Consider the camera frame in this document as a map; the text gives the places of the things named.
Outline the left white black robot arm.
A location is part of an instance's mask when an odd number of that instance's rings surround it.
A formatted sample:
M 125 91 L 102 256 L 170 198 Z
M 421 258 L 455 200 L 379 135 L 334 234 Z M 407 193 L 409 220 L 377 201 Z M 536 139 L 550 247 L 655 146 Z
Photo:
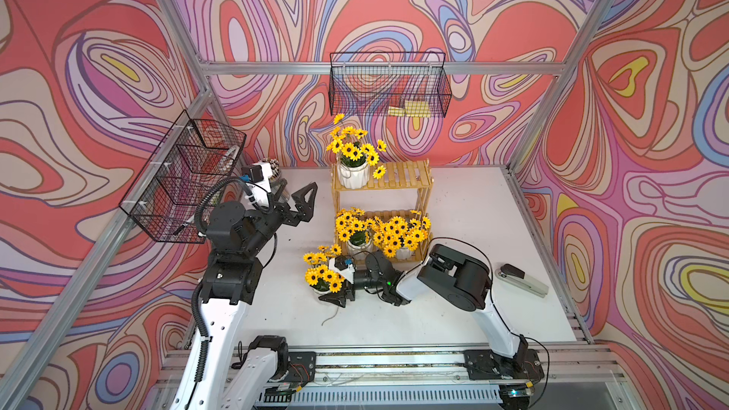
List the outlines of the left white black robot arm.
M 228 376 L 237 344 L 237 330 L 254 303 L 265 269 L 258 256 L 276 243 L 282 226 L 296 227 L 314 215 L 318 186 L 311 182 L 286 199 L 286 180 L 275 184 L 267 206 L 246 208 L 233 200 L 218 204 L 208 218 L 210 201 L 228 185 L 238 184 L 252 197 L 244 178 L 228 177 L 215 184 L 194 212 L 196 228 L 211 243 L 208 266 L 191 297 L 196 326 L 191 352 L 171 406 L 174 409 L 251 409 L 272 381 L 290 368 L 285 338 L 259 335 L 243 355 L 237 375 Z

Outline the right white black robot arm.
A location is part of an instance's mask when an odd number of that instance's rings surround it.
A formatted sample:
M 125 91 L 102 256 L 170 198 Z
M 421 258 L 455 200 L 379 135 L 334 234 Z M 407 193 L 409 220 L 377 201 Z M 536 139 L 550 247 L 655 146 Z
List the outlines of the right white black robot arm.
M 363 290 L 386 304 L 403 307 L 430 292 L 456 309 L 471 313 L 489 345 L 488 349 L 464 353 L 471 380 L 525 380 L 535 385 L 549 377 L 526 337 L 512 332 L 499 314 L 491 298 L 491 271 L 481 260 L 437 244 L 421 264 L 409 271 L 396 269 L 383 252 L 366 254 L 360 270 L 344 257 L 332 260 L 328 269 L 342 281 L 330 282 L 328 290 L 318 297 L 321 302 L 343 308 Z

